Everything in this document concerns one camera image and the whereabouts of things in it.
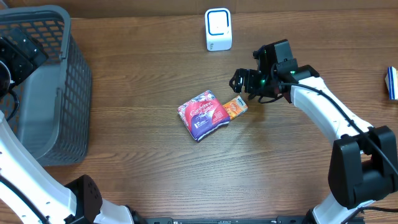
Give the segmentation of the small orange box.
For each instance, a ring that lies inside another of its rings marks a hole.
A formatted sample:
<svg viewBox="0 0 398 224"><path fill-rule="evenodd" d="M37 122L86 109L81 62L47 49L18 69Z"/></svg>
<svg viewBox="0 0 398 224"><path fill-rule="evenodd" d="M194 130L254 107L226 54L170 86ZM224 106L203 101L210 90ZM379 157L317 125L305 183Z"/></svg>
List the small orange box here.
<svg viewBox="0 0 398 224"><path fill-rule="evenodd" d="M240 96L236 96L231 101L225 103L223 108L229 114L230 120L234 120L248 110L247 104Z"/></svg>

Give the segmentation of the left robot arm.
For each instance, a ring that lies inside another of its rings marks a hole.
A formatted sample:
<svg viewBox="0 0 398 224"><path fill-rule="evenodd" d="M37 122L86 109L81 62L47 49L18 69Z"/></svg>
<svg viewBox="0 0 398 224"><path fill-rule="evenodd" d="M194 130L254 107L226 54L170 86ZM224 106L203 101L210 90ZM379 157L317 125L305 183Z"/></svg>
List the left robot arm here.
<svg viewBox="0 0 398 224"><path fill-rule="evenodd" d="M47 59L41 43L14 28L1 37L1 96L19 99L13 88ZM57 182L16 138L1 115L1 200L23 223L145 223L128 206L102 198L93 179L83 175L67 185Z"/></svg>

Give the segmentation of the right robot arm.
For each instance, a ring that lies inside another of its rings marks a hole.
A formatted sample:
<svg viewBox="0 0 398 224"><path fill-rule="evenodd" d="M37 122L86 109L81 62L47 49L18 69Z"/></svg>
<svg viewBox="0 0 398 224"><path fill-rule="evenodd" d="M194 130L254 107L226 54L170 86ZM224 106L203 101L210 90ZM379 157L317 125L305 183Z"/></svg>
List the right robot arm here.
<svg viewBox="0 0 398 224"><path fill-rule="evenodd" d="M363 223L358 215L397 192L396 136L375 128L350 111L310 65L299 66L288 40L263 45L253 53L257 69L237 69L229 81L249 99L285 98L302 110L332 145L328 171L330 193L306 215L278 217L278 223Z"/></svg>

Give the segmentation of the red purple Carefree pack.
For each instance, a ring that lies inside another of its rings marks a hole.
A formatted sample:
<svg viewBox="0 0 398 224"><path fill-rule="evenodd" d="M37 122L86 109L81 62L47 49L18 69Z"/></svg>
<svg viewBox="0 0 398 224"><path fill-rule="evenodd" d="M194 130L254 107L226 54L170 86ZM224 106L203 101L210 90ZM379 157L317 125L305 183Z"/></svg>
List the red purple Carefree pack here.
<svg viewBox="0 0 398 224"><path fill-rule="evenodd" d="M210 90L180 105L177 113L197 142L230 122L229 114Z"/></svg>

